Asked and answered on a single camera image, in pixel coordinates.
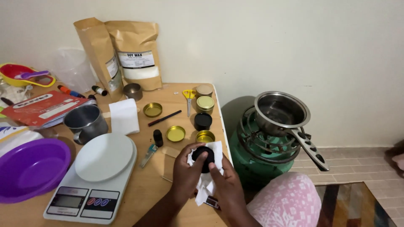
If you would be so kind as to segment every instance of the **white wall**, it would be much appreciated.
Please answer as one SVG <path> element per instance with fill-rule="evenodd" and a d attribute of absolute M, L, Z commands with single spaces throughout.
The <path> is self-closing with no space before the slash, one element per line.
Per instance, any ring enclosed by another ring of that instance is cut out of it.
<path fill-rule="evenodd" d="M 279 90 L 307 104 L 317 146 L 404 138 L 402 0 L 14 0 L 0 3 L 0 62 L 49 68 L 81 47 L 87 17 L 154 21 L 164 82 L 211 82 L 224 105 Z"/>

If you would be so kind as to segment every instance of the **hand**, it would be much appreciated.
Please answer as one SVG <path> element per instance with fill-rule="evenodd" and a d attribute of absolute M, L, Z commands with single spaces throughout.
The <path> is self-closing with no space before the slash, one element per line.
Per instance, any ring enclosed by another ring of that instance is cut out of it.
<path fill-rule="evenodd" d="M 200 146 L 205 146 L 205 143 L 188 144 L 175 159 L 173 185 L 169 193 L 173 195 L 174 200 L 180 205 L 185 205 L 187 200 L 194 194 L 201 176 L 203 163 L 208 157 L 208 153 L 203 152 L 192 166 L 187 163 L 188 154 L 191 153 L 191 150 Z"/>
<path fill-rule="evenodd" d="M 228 219 L 241 216 L 247 211 L 246 201 L 240 179 L 230 161 L 223 155 L 223 175 L 214 163 L 209 163 L 209 170 L 216 185 L 216 197 L 219 206 Z"/>

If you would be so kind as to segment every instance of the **soy wax bag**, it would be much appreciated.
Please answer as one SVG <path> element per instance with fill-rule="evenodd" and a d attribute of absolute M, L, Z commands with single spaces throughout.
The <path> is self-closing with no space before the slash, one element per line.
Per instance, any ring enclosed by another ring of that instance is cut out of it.
<path fill-rule="evenodd" d="M 162 87 L 156 39 L 158 24 L 139 21 L 105 22 L 115 47 L 124 78 L 143 90 Z"/>

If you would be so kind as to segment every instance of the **metal cup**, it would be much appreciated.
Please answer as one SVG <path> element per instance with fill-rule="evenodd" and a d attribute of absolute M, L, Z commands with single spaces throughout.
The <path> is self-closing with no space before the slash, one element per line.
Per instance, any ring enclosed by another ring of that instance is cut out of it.
<path fill-rule="evenodd" d="M 128 99 L 134 99 L 136 102 L 143 98 L 142 87 L 135 83 L 125 85 L 124 94 Z"/>
<path fill-rule="evenodd" d="M 63 123 L 74 133 L 73 140 L 79 145 L 108 133 L 108 124 L 95 105 L 82 105 L 72 109 L 63 118 Z"/>

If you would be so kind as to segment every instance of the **white paper towel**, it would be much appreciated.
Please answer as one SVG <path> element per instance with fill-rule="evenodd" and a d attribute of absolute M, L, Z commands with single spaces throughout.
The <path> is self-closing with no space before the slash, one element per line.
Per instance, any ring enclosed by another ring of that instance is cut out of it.
<path fill-rule="evenodd" d="M 219 172 L 223 175 L 224 170 L 222 168 L 222 141 L 207 143 L 205 146 L 212 149 L 215 153 L 215 165 L 219 169 Z M 190 166 L 194 164 L 194 161 L 192 160 L 192 153 L 194 151 L 195 150 L 192 150 L 192 152 L 188 155 L 187 163 Z M 200 206 L 202 203 L 206 202 L 206 199 L 209 195 L 213 196 L 213 194 L 215 193 L 216 186 L 210 173 L 201 173 L 196 189 L 198 189 L 198 194 L 196 195 L 195 202 L 196 205 Z"/>
<path fill-rule="evenodd" d="M 134 99 L 126 99 L 109 105 L 111 128 L 113 133 L 124 135 L 138 133 L 139 120 Z"/>

